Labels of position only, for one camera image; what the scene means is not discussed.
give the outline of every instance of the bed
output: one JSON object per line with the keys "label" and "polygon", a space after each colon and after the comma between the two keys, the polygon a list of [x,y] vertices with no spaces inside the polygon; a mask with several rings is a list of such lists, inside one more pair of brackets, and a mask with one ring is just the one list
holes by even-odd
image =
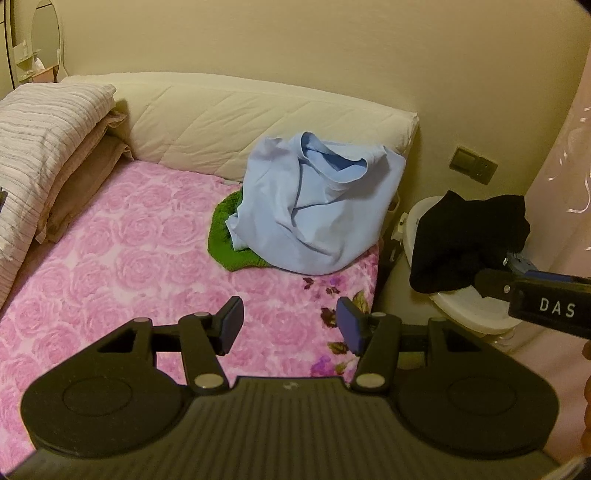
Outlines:
{"label": "bed", "polygon": [[[249,150],[266,135],[307,129],[406,155],[416,115],[214,75],[113,74],[65,82],[117,88],[117,108],[128,121],[115,134],[140,160],[120,161],[64,237],[43,244],[22,267],[0,320],[0,471],[33,449],[19,415],[30,383],[134,317],[164,325],[191,312],[215,312],[240,295],[244,326],[231,353],[219,359],[230,382],[238,375],[349,380],[356,358],[336,328],[334,309],[348,296],[370,311],[378,246],[330,275],[275,268],[230,273],[207,253],[212,213],[239,189]],[[184,382],[179,354],[158,354],[158,367]]]}

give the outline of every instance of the black cloth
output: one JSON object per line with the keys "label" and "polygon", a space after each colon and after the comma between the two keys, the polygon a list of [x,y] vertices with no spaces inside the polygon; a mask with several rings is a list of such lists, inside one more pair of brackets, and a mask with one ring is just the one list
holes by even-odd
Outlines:
{"label": "black cloth", "polygon": [[529,234],[522,196],[464,200],[447,192],[418,223],[410,286],[420,293],[468,287],[484,268],[505,270],[507,252],[521,252]]}

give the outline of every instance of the pink curtain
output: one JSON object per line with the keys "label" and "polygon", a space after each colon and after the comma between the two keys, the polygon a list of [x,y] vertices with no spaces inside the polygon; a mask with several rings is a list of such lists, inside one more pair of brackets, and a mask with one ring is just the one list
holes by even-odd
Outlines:
{"label": "pink curtain", "polygon": [[[531,224],[525,253],[533,263],[541,270],[591,276],[591,51],[568,117],[525,201]],[[546,330],[513,354],[558,393],[560,416],[547,452],[560,461],[582,453],[583,389],[591,374],[583,344]]]}

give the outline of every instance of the wall outlet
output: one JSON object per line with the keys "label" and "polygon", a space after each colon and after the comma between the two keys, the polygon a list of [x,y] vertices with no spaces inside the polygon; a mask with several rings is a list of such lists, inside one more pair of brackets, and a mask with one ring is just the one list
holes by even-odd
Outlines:
{"label": "wall outlet", "polygon": [[467,148],[458,147],[449,167],[452,170],[468,175],[471,179],[483,185],[488,185],[498,165]]}

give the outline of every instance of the pillow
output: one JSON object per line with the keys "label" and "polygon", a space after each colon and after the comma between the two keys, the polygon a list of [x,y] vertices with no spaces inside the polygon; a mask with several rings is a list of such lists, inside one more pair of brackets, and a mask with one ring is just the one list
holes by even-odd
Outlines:
{"label": "pillow", "polygon": [[58,172],[115,106],[112,85],[26,83],[0,100],[0,305]]}
{"label": "pillow", "polygon": [[82,143],[78,146],[75,152],[72,154],[70,158],[64,163],[64,166],[61,168],[53,185],[51,186],[51,190],[47,195],[47,200],[45,205],[43,206],[43,210],[41,211],[41,215],[39,216],[39,221],[37,222],[37,235],[35,240],[37,240],[40,244],[45,241],[46,237],[46,223],[47,218],[49,217],[49,211],[51,207],[53,207],[54,202],[56,201],[57,194],[60,193],[61,188],[64,186],[66,180],[74,173],[74,171],[80,167],[82,162],[88,157],[88,155],[93,151],[93,149],[98,145],[100,139],[105,136],[107,132],[107,128],[109,127],[118,127],[127,115],[124,113],[118,113],[115,111],[107,113],[106,117],[104,117],[96,126],[91,130],[91,132],[85,136]]}
{"label": "pillow", "polygon": [[121,155],[133,160],[131,150],[116,137],[105,135],[82,165],[64,183],[47,220],[47,239],[57,242],[109,176]]}
{"label": "pillow", "polygon": [[244,178],[251,150],[265,137],[313,132],[323,140],[385,145],[406,157],[418,126],[416,113],[367,100],[210,73],[111,73],[63,81],[117,87],[115,100],[128,121],[115,134],[135,158],[228,180]]}

